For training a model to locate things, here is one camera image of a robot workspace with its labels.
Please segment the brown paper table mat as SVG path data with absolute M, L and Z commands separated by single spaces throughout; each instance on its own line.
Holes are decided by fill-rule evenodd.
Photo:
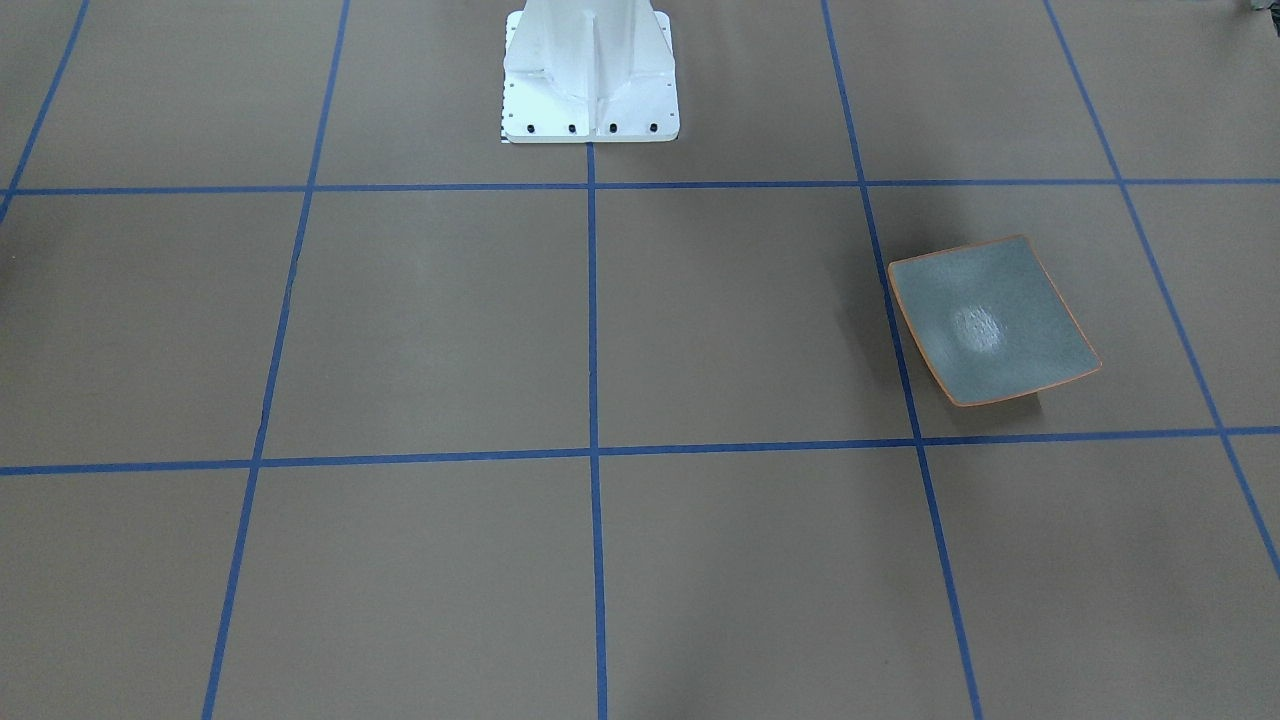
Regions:
M 1277 716 L 1271 12 L 660 8 L 520 146 L 517 1 L 3 4 L 5 719 Z M 1015 234 L 1102 368 L 956 407 Z

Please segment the grey square plate orange rim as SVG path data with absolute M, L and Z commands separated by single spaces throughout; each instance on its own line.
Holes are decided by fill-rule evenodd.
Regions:
M 922 360 L 956 407 L 1037 395 L 1102 368 L 1024 234 L 900 259 L 887 277 Z

